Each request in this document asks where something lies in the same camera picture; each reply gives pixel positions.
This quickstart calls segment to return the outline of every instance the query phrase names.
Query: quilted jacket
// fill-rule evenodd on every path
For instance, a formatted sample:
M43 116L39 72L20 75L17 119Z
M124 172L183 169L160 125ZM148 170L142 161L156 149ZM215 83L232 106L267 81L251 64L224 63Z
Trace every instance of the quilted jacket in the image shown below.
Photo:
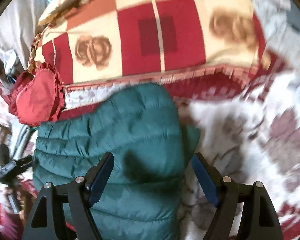
M199 137L196 128L180 126L163 87L129 87L94 113L39 127L34 184L39 191L47 181L68 183L112 152L114 169L90 209L103 239L176 240L181 182Z

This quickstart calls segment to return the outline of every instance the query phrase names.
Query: ruffled heart cushion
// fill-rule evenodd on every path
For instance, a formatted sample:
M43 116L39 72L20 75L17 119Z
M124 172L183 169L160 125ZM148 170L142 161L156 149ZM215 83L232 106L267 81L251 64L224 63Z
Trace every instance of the ruffled heart cushion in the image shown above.
M62 80L54 66L42 63L30 82L19 80L16 84L11 93L10 111L20 123L39 126L41 122L57 121L65 99Z

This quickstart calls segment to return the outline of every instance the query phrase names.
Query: metal bolt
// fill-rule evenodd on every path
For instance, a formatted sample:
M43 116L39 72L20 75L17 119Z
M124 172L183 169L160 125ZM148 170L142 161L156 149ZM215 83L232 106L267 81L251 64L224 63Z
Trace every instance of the metal bolt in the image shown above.
M228 176L224 176L224 177L222 178L222 180L223 180L224 182L226 182L226 183L231 182L231 178L228 177Z
M82 177L82 176L79 176L79 177L75 178L76 183L80 183L80 182L83 182L83 181L84 181L84 177Z
M256 186L257 187L263 187L263 183L261 181L256 181Z
M44 188L50 188L51 187L51 183L50 182L47 182L43 185Z

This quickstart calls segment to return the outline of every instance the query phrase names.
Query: black clamp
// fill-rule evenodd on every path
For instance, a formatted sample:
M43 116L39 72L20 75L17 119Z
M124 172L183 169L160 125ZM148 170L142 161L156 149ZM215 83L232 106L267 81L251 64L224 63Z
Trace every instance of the black clamp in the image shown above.
M0 159L0 182L12 189L11 192L7 193L7 198L13 212L17 214L21 211L20 201L17 199L17 191L15 190L15 187L19 184L17 176L32 166L32 156L29 155L20 160L9 161L9 148L5 144L1 144Z
M78 239L102 240L89 208L100 200L113 167L114 157L106 153L85 176L58 186L45 183L31 209L22 240L70 239L63 203L69 203Z
M193 156L192 167L207 200L217 208L204 240L229 238L238 203L244 204L237 240L283 239L278 216L262 182L237 184L208 165L201 153Z

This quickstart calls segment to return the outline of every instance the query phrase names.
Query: rose print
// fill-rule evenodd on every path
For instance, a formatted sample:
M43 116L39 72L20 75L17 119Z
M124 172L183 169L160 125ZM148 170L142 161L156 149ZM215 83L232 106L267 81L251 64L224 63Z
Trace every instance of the rose print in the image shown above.
M213 11L209 25L210 32L228 43L245 43L250 50L256 50L258 40L252 19L217 8Z
M279 172L285 175L285 188L294 192L300 186L300 127L293 109L275 117L270 137L264 149L278 165Z
M80 36L75 44L76 60L86 67L94 64L97 70L102 70L109 65L111 53L112 45L104 36Z

